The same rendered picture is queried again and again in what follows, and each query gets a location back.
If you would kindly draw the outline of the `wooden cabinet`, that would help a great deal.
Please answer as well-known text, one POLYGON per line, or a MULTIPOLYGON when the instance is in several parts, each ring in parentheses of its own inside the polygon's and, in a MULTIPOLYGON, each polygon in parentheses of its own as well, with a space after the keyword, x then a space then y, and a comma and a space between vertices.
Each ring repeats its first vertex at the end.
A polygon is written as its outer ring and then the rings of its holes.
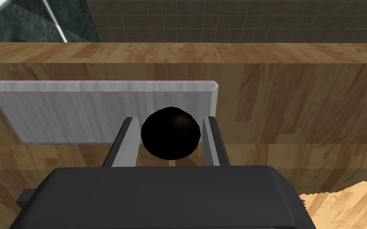
MULTIPOLYGON (((0 43, 0 80, 213 80, 232 165, 270 165, 317 229, 367 229, 367 43, 0 43)), ((0 111, 0 229, 57 167, 110 145, 23 145, 0 111)))

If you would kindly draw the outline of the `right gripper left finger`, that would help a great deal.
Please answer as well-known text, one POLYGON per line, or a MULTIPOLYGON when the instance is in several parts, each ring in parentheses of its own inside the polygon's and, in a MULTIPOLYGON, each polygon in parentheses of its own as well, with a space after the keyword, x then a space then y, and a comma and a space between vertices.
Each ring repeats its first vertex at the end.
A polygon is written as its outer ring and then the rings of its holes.
POLYGON ((127 117, 115 138, 102 167, 136 166, 140 146, 140 128, 137 117, 127 117))

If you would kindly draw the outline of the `grey drawer front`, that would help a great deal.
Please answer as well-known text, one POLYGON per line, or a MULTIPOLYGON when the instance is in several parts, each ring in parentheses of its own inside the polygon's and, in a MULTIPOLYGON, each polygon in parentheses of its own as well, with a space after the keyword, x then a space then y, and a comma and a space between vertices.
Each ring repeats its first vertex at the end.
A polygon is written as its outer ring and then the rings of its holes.
POLYGON ((202 125, 215 116, 215 81, 0 81, 0 110, 24 144, 111 144, 127 117, 139 124, 177 107, 202 125))

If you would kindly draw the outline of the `black round knob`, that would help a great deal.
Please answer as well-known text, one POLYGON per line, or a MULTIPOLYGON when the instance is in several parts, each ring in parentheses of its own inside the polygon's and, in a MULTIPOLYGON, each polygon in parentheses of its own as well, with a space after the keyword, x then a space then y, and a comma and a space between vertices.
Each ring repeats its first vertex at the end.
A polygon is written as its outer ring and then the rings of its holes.
POLYGON ((141 128, 141 140, 153 156, 179 160, 189 156, 201 137, 197 121, 189 113, 166 107, 151 114, 141 128))

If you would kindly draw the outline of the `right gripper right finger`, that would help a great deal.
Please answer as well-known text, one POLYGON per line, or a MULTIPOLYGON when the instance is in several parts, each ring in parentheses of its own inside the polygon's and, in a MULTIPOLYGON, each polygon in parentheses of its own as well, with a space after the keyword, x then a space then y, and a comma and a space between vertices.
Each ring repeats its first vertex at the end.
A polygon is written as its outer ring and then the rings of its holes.
POLYGON ((206 166, 230 166, 218 122, 213 116, 203 118, 202 143, 206 166))

